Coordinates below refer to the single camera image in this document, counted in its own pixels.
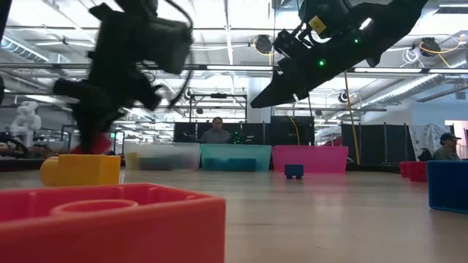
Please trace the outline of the medium yellow toy block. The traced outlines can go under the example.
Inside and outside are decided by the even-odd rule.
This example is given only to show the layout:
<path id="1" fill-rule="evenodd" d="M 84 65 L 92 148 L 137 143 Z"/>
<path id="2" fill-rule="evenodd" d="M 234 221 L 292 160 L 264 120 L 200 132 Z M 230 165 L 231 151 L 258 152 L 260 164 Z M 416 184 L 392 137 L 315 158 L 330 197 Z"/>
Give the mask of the medium yellow toy block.
<path id="1" fill-rule="evenodd" d="M 115 185 L 120 171 L 120 156 L 61 154 L 42 163 L 40 180 L 47 187 Z"/>

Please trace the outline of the yellow label sticker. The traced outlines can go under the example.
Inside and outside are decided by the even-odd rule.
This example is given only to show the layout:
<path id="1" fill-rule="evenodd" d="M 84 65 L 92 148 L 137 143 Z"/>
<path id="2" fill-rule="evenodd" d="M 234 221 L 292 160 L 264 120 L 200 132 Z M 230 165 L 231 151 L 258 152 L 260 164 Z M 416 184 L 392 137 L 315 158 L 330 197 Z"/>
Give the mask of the yellow label sticker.
<path id="1" fill-rule="evenodd" d="M 309 22 L 308 24 L 310 27 L 318 34 L 320 35 L 324 30 L 326 30 L 327 26 L 323 23 L 323 21 L 315 15 Z"/>

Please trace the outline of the white pillar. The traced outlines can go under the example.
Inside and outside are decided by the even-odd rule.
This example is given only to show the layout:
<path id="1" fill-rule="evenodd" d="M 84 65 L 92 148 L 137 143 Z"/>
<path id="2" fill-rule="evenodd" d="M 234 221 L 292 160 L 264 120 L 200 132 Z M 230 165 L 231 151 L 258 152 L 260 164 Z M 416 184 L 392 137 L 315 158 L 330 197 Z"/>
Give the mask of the white pillar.
<path id="1" fill-rule="evenodd" d="M 250 103 L 257 97 L 258 94 L 270 83 L 268 77 L 252 77 L 249 78 L 247 87 L 247 121 L 249 123 L 270 123 L 272 107 L 264 107 L 254 109 Z"/>

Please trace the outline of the small blue toy block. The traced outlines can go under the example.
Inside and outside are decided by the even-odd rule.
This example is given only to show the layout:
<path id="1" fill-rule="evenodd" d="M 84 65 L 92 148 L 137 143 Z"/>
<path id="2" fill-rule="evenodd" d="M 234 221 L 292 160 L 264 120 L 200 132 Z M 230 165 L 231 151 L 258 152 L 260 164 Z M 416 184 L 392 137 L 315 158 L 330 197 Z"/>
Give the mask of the small blue toy block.
<path id="1" fill-rule="evenodd" d="M 429 161 L 429 207 L 468 214 L 468 161 Z"/>
<path id="2" fill-rule="evenodd" d="M 285 164 L 284 175 L 287 179 L 302 179 L 304 169 L 302 164 Z"/>

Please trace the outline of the teal plastic bin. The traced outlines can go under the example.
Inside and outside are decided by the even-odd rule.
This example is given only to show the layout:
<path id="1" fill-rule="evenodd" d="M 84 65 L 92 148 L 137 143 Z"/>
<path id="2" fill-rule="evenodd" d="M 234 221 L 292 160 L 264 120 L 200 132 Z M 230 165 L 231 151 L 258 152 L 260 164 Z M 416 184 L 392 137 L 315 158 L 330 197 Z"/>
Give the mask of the teal plastic bin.
<path id="1" fill-rule="evenodd" d="M 270 145 L 202 144 L 201 164 L 204 158 L 256 159 L 255 172 L 267 172 L 270 167 L 271 149 Z"/>

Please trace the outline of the black partition panels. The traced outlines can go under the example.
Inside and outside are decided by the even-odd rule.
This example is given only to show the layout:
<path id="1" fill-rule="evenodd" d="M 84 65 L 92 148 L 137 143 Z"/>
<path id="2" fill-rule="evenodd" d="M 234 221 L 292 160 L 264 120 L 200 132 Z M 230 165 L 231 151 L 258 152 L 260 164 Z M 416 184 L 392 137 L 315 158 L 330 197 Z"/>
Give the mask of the black partition panels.
<path id="1" fill-rule="evenodd" d="M 414 161 L 415 153 L 406 125 L 355 125 L 361 164 L 399 164 Z"/>
<path id="2" fill-rule="evenodd" d="M 175 123 L 174 142 L 199 142 L 212 127 L 211 123 Z M 245 145 L 313 145 L 314 121 L 311 116 L 272 116 L 269 123 L 226 123 L 231 144 Z"/>

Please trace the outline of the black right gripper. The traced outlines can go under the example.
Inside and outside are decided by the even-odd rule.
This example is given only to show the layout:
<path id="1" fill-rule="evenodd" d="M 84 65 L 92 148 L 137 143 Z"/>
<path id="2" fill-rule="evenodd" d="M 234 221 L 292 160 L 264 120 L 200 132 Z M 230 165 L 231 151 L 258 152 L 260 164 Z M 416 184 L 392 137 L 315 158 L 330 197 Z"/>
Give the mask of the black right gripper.
<path id="1" fill-rule="evenodd" d="M 273 107 L 305 99 L 310 90 L 364 59 L 365 20 L 348 0 L 303 0 L 299 25 L 289 31 L 308 53 L 299 59 L 281 59 L 281 72 L 250 102 L 252 108 Z M 318 35 L 308 24 L 317 15 L 327 26 Z"/>

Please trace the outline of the white patterned cloth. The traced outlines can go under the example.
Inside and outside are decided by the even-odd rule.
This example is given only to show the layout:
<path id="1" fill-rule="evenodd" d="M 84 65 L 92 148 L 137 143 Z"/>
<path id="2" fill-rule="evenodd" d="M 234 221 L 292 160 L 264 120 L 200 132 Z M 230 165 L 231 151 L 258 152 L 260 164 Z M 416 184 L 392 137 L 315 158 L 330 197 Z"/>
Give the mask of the white patterned cloth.
<path id="1" fill-rule="evenodd" d="M 411 125 L 408 126 L 408 128 L 416 159 L 418 159 L 424 149 L 433 153 L 440 146 L 440 137 L 444 133 L 450 133 L 450 129 L 447 126 L 438 126 L 433 123 Z"/>

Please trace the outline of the black gantry frame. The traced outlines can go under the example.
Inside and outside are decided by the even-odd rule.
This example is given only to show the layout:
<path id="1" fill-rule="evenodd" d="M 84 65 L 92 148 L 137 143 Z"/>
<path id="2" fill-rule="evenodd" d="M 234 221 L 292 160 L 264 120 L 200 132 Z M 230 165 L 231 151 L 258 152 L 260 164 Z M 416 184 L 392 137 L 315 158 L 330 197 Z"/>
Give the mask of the black gantry frame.
<path id="1" fill-rule="evenodd" d="M 221 103 L 222 100 L 233 100 L 233 106 L 206 106 L 201 105 L 202 102 L 207 102 L 209 99 L 216 103 Z M 243 110 L 244 118 L 240 118 L 240 121 L 243 123 L 248 122 L 248 107 L 247 107 L 247 95 L 246 94 L 224 94 L 224 93 L 214 93 L 214 94 L 192 94 L 189 96 L 189 122 L 192 122 L 194 118 L 193 110 L 197 109 L 207 109 L 207 110 Z"/>

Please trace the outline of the clear plastic bin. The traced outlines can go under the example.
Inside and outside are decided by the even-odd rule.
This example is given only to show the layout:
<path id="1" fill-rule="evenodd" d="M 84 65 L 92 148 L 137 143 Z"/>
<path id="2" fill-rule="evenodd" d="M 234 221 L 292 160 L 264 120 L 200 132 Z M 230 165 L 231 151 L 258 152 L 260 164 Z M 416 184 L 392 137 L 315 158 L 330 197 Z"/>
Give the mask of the clear plastic bin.
<path id="1" fill-rule="evenodd" d="M 196 170 L 200 166 L 198 143 L 128 144 L 124 146 L 124 160 L 128 152 L 138 152 L 139 170 Z"/>

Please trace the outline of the long ceiling light bar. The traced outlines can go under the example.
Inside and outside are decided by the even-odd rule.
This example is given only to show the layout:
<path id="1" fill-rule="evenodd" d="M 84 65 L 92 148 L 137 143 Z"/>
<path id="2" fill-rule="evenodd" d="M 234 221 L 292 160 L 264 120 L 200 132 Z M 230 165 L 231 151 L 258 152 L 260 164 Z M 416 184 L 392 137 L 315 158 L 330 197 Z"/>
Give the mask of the long ceiling light bar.
<path id="1" fill-rule="evenodd" d="M 242 65 L 207 65 L 209 71 L 225 71 L 225 72 L 271 72 L 272 66 L 242 66 Z"/>

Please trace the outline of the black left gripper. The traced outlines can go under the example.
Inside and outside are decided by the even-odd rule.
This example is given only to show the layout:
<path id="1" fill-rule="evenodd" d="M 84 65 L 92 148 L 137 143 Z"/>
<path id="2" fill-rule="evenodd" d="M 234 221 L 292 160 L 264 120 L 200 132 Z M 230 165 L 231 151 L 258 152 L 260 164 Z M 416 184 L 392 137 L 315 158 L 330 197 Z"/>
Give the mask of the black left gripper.
<path id="1" fill-rule="evenodd" d="M 108 97 L 116 109 L 140 102 L 154 110 L 162 97 L 137 68 L 145 55 L 145 28 L 157 16 L 158 0 L 115 0 L 121 10 L 106 3 L 88 11 L 100 22 L 97 43 L 88 54 L 91 67 L 87 80 L 58 79 L 52 93 L 75 99 L 69 103 L 80 131 L 80 147 L 93 148 L 98 137 L 107 133 L 113 120 Z"/>

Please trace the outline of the black aluminium table frame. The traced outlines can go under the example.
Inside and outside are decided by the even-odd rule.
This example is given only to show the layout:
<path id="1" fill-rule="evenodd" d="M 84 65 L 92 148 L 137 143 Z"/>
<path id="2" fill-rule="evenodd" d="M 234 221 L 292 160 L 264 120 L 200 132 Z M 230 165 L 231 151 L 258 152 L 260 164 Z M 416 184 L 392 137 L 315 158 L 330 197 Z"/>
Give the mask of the black aluminium table frame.
<path id="1" fill-rule="evenodd" d="M 0 172 L 26 171 L 39 169 L 44 159 L 0 159 Z M 346 171 L 400 173 L 398 164 L 347 164 Z"/>

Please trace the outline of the red plastic bin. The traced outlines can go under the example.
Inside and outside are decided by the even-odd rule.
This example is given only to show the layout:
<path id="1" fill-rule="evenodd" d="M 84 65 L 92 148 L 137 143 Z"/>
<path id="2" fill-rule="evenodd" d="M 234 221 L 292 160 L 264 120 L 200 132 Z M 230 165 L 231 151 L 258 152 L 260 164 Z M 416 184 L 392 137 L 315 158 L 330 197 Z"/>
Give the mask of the red plastic bin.
<path id="1" fill-rule="evenodd" d="M 273 169 L 284 172 L 287 164 L 302 164 L 305 173 L 344 174 L 347 146 L 277 145 L 272 147 Z"/>

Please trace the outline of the small orange toy block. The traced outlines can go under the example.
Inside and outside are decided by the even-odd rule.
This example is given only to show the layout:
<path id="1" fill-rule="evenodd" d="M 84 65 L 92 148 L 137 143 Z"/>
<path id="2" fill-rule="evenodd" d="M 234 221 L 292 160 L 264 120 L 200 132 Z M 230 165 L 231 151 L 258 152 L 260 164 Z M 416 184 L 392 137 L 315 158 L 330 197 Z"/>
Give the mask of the small orange toy block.
<path id="1" fill-rule="evenodd" d="M 0 263 L 224 263 L 223 198 L 151 183 L 0 191 Z"/>

